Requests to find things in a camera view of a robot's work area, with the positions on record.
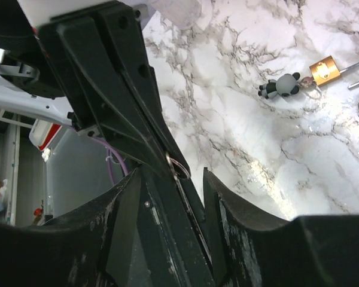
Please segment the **small brass padlock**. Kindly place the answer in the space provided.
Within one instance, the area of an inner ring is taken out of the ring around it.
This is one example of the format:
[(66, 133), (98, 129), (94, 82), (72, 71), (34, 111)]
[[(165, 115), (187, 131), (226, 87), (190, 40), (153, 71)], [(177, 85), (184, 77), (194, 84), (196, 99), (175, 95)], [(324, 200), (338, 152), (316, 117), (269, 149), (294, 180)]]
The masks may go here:
[(312, 65), (309, 70), (317, 87), (322, 87), (332, 81), (338, 80), (343, 74), (359, 68), (359, 62), (346, 68), (339, 69), (332, 56), (328, 56)]

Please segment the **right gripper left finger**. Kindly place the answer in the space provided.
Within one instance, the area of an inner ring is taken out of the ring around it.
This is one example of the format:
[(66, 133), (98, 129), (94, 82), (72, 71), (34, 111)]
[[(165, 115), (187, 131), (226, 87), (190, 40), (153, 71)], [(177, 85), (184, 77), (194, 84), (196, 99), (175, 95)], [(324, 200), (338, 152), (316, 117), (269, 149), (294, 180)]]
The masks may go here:
[(126, 286), (141, 172), (43, 225), (0, 222), (0, 286)]

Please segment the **small key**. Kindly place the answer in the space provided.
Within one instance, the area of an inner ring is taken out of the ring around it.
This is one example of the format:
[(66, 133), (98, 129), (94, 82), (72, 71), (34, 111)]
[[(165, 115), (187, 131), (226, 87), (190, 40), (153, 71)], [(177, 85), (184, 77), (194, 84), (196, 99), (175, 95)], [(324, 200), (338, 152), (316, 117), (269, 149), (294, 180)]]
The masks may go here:
[(183, 164), (181, 164), (179, 161), (175, 160), (170, 156), (170, 154), (167, 152), (165, 154), (166, 161), (172, 171), (172, 173), (179, 179), (190, 179), (191, 173), (185, 168)]

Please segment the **astronaut keychain with keys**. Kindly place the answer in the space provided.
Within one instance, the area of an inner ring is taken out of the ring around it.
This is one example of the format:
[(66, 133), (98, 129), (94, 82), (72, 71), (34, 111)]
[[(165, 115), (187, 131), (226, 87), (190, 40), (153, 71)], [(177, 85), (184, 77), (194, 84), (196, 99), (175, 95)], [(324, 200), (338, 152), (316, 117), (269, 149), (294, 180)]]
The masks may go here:
[(301, 77), (299, 72), (284, 74), (277, 80), (270, 79), (258, 87), (257, 94), (265, 99), (274, 97), (289, 97), (304, 90), (316, 90), (321, 93), (313, 77)]

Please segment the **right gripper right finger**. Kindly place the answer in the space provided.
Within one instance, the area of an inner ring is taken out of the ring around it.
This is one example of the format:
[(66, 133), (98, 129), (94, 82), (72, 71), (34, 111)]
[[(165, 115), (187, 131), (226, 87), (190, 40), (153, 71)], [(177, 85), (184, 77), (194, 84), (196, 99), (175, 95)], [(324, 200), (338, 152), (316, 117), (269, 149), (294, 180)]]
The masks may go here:
[(359, 215), (272, 215), (203, 172), (218, 286), (359, 286)]

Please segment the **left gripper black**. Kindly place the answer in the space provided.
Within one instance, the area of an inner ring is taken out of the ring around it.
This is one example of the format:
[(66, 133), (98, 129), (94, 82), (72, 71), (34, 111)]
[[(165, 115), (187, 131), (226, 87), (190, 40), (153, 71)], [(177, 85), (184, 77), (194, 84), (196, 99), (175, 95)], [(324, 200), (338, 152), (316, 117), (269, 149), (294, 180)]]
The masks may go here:
[(168, 155), (190, 172), (163, 119), (140, 18), (137, 8), (108, 1), (53, 17), (38, 37), (79, 129), (97, 126), (111, 146), (160, 176), (171, 174)]

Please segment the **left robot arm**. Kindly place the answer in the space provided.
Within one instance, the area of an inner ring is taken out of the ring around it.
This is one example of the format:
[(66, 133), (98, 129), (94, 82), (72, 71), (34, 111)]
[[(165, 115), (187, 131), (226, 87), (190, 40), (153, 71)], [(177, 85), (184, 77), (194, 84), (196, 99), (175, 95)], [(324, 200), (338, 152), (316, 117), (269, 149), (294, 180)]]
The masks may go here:
[(36, 96), (66, 97), (76, 129), (96, 127), (155, 173), (189, 178), (163, 119), (142, 16), (120, 1), (0, 1), (0, 77)]

